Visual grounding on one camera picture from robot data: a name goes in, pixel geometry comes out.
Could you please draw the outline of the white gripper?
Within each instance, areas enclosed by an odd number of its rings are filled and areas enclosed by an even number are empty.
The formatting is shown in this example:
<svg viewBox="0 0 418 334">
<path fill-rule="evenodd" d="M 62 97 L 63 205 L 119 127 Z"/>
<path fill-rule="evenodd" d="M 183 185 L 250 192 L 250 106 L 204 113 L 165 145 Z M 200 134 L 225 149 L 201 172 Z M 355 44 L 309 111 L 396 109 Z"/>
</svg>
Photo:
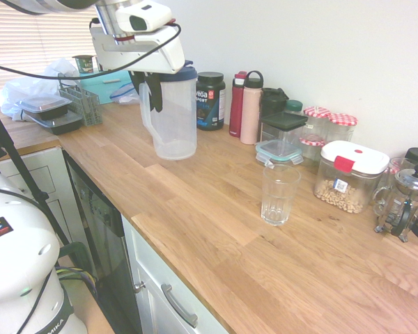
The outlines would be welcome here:
<svg viewBox="0 0 418 334">
<path fill-rule="evenodd" d="M 104 33 L 102 27 L 90 29 L 98 61 L 106 70 L 124 67 L 140 96 L 139 87 L 146 82 L 149 88 L 151 111 L 163 109 L 161 74 L 175 74 L 185 64 L 185 56 L 178 30 L 163 26 L 151 33 L 138 33 L 132 42 L 116 43 L 112 35 Z"/>
</svg>

